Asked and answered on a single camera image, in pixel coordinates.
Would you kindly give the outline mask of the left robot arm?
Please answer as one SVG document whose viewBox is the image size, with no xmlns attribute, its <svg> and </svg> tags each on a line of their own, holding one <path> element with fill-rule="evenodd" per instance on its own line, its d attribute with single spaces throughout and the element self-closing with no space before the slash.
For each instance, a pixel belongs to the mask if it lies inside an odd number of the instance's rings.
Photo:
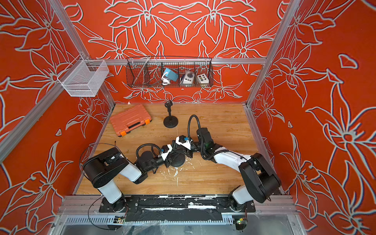
<svg viewBox="0 0 376 235">
<path fill-rule="evenodd" d="M 116 146 L 86 160 L 82 173 L 93 187 L 103 195 L 105 211 L 122 212 L 128 205 L 124 194 L 115 183 L 115 177 L 124 176 L 135 184 L 142 183 L 148 172 L 156 172 L 161 165 L 170 164 L 168 156 L 172 153 L 171 145 L 158 147 L 156 144 L 143 144 L 136 150 L 136 162 L 127 159 Z"/>
</svg>

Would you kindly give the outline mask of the black round stand base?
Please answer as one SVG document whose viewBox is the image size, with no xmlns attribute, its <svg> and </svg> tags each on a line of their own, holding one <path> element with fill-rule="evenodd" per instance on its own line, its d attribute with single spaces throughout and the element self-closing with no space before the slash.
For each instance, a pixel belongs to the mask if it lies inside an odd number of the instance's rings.
<svg viewBox="0 0 376 235">
<path fill-rule="evenodd" d="M 168 116 L 164 119 L 164 126 L 166 128 L 174 128 L 178 125 L 178 118 L 175 116 Z"/>
</svg>

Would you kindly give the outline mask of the black mic clip pole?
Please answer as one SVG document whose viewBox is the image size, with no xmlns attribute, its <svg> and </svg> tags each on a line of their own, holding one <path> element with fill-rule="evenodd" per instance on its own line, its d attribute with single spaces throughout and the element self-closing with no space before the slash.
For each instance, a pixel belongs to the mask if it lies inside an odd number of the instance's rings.
<svg viewBox="0 0 376 235">
<path fill-rule="evenodd" d="M 173 102 L 171 100 L 167 101 L 164 106 L 167 108 L 168 116 L 171 117 L 171 107 Z"/>
<path fill-rule="evenodd" d="M 172 155 L 184 154 L 183 147 L 181 145 L 178 145 L 176 141 L 173 140 L 171 143 L 171 146 L 172 146 Z"/>
</svg>

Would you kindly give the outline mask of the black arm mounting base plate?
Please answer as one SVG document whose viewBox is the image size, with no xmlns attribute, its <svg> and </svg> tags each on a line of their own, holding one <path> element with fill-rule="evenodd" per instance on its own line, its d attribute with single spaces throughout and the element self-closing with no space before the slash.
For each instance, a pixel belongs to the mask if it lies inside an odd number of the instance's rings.
<svg viewBox="0 0 376 235">
<path fill-rule="evenodd" d="M 226 195 L 132 195 L 124 196 L 117 206 L 102 199 L 99 212 L 115 213 L 125 221 L 227 222 L 255 212 L 251 200 L 244 204 Z"/>
</svg>

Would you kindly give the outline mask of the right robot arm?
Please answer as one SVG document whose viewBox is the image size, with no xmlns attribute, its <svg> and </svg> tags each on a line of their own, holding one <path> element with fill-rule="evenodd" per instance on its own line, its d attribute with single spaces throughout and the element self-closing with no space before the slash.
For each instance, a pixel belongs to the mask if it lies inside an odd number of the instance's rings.
<svg viewBox="0 0 376 235">
<path fill-rule="evenodd" d="M 177 143 L 189 154 L 198 152 L 202 159 L 225 165 L 238 171 L 244 186 L 237 187 L 229 195 L 233 207 L 250 201 L 263 203 L 281 186 L 274 168 L 260 153 L 240 154 L 215 143 L 207 128 L 201 126 L 197 115 L 191 115 L 187 127 L 188 135 L 178 137 Z"/>
</svg>

